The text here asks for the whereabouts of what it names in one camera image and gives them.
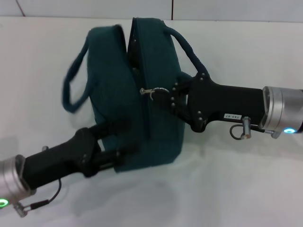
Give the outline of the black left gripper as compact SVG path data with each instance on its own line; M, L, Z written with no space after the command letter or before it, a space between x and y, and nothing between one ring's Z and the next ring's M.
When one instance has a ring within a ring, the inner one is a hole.
M82 173L92 177L98 171L120 166L129 156L139 152L137 145L100 151L98 141L108 136L121 136L131 129L131 120L120 118L78 130L67 142L26 158L23 179L30 189L55 180Z

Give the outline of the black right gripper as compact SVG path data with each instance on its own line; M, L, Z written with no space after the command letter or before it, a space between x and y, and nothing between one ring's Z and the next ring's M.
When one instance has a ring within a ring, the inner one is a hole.
M190 125L194 132L203 132L213 121L240 123L243 117L258 125L265 114L261 89L219 85L202 75L181 75L169 91L153 89L151 98L157 107Z

